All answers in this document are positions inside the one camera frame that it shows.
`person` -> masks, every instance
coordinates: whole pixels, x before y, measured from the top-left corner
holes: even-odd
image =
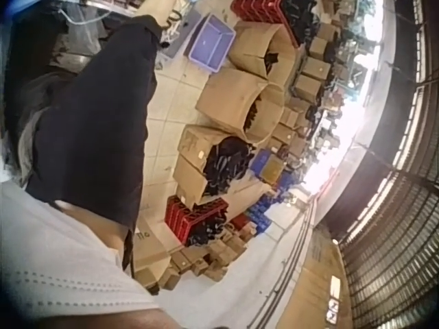
[[[33,113],[25,189],[1,185],[1,280],[41,328],[181,328],[124,269],[142,194],[154,63],[176,0],[146,0]]]

